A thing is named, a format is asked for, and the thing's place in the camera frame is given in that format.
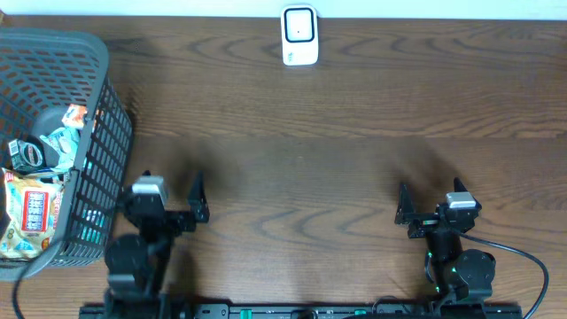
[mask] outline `snack bag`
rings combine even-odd
[[[68,128],[82,129],[85,126],[85,115],[87,115],[86,106],[70,104],[61,121]]]
[[[66,172],[73,167],[80,141],[79,132],[75,128],[58,128],[48,136],[39,136],[39,138],[59,155],[58,165],[51,168],[53,172]]]
[[[11,220],[0,239],[0,258],[34,258],[47,249],[55,234],[63,186],[41,183],[5,168],[2,171],[5,211]]]

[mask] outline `wall outlet device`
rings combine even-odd
[[[317,12],[310,5],[282,10],[282,58],[287,66],[306,66],[319,58]]]

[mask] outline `gray plastic basket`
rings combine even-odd
[[[10,166],[10,140],[49,134],[61,126],[70,103],[89,110],[52,242],[68,240],[42,254],[28,276],[44,267],[85,266],[104,253],[132,142],[132,124],[107,70],[108,50],[94,35],[0,28],[0,163],[4,167]],[[0,220],[0,232],[6,220]],[[24,265],[0,261],[0,280],[15,280]]]

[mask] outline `wooden table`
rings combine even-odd
[[[164,175],[179,207],[205,170],[212,218],[177,240],[169,290],[278,303],[433,292],[424,240],[393,225],[398,183],[432,211],[458,175],[484,206],[471,234],[541,258],[551,285],[535,317],[565,317],[567,24],[322,19],[319,62],[292,68],[277,19],[8,23],[105,41],[136,115],[127,183]],[[492,300],[527,311],[539,268],[463,244],[496,257]],[[45,270],[23,285],[23,312],[75,318],[102,300],[105,274],[103,262]],[[0,284],[2,318],[11,288]]]

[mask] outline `green connector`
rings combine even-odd
[[[252,310],[240,310],[240,319],[252,319]]]

